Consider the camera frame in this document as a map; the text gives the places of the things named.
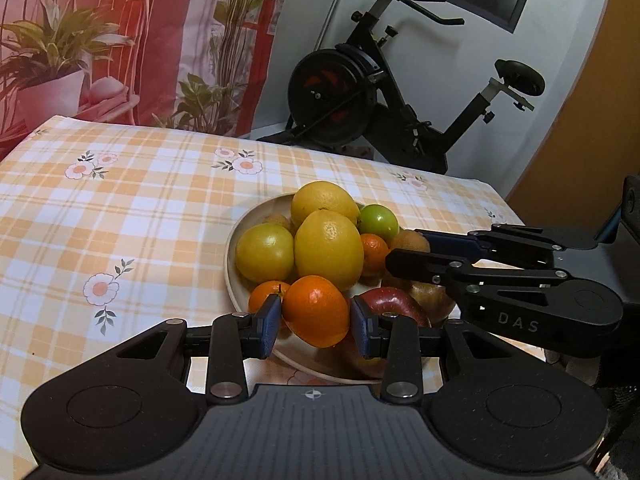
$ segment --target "metal pole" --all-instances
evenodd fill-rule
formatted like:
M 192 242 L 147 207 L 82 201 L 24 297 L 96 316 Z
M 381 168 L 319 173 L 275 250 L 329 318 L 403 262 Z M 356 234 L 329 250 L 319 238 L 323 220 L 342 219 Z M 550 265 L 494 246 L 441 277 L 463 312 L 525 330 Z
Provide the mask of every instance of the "metal pole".
M 329 12 L 324 19 L 324 23 L 322 24 L 322 28 L 320 29 L 320 34 L 318 35 L 318 39 L 316 40 L 316 46 L 314 47 L 314 51 L 318 50 L 324 41 L 324 37 L 326 36 L 326 32 L 329 29 L 329 25 L 331 20 L 334 18 L 335 9 L 338 7 L 338 3 L 340 0 L 333 0 L 331 2 L 331 6 L 329 7 Z

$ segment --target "mandarin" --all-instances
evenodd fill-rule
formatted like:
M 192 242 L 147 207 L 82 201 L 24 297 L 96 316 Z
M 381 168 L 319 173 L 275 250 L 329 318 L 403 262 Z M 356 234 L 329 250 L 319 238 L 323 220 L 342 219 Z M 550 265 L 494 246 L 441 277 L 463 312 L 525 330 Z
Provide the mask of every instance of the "mandarin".
M 321 276 L 304 276 L 289 287 L 282 317 L 291 331 L 316 348 L 339 343 L 349 331 L 349 306 L 340 290 Z
M 251 313 L 258 312 L 270 294 L 277 294 L 282 300 L 287 290 L 289 290 L 289 283 L 277 280 L 261 283 L 254 288 L 254 291 L 249 296 L 248 311 Z
M 364 250 L 364 264 L 362 275 L 365 278 L 379 276 L 385 270 L 385 258 L 389 254 L 389 247 L 378 235 L 360 235 Z

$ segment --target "lemon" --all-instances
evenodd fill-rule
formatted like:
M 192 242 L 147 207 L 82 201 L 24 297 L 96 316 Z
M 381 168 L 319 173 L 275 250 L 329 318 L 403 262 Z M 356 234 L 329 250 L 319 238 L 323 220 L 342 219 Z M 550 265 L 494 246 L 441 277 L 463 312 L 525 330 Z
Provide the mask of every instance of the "lemon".
M 293 236 L 276 224 L 247 229 L 236 245 L 236 267 L 255 283 L 286 279 L 293 270 Z
M 291 222 L 300 227 L 313 211 L 327 209 L 346 216 L 353 225 L 358 224 L 360 209 L 351 195 L 332 182 L 318 180 L 302 186 L 291 202 Z
M 364 264 L 360 233 L 346 216 L 335 211 L 314 211 L 296 233 L 296 269 L 300 276 L 322 276 L 338 289 L 358 281 Z

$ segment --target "tablecloth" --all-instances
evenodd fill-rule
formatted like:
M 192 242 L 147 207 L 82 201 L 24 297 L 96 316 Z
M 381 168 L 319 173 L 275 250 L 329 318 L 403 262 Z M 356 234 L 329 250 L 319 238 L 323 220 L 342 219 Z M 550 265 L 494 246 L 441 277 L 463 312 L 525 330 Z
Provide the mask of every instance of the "tablecloth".
M 314 180 L 388 206 L 407 228 L 520 223 L 478 181 L 229 137 L 55 117 L 11 152 L 0 164 L 0 478 L 33 468 L 19 415 L 37 386 L 164 319 L 204 325 L 230 312 L 233 225 Z M 250 390 L 323 383 L 274 358 L 245 367 Z

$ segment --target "exercise bike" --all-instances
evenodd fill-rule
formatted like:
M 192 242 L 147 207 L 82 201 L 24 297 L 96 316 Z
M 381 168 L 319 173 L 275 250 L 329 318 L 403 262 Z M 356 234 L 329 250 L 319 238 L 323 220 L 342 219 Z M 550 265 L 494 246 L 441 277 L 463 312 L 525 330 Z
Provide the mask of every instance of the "exercise bike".
M 513 98 L 520 110 L 534 109 L 521 94 L 541 95 L 543 77 L 523 63 L 499 59 L 495 69 L 502 81 L 489 79 L 446 131 L 419 120 L 402 98 L 382 53 L 382 46 L 398 32 L 389 26 L 383 38 L 376 40 L 372 35 L 392 1 L 376 0 L 366 13 L 354 12 L 351 19 L 356 27 L 345 43 L 316 50 L 298 63 L 287 91 L 287 129 L 259 140 L 340 153 L 341 147 L 363 136 L 391 164 L 444 174 L 447 151 L 478 117 L 483 116 L 485 123 L 494 118 L 487 108 L 500 92 Z M 397 1 L 441 25 L 465 23 L 462 18 L 441 18 L 416 3 L 447 0 Z M 378 90 L 386 105 L 378 102 Z

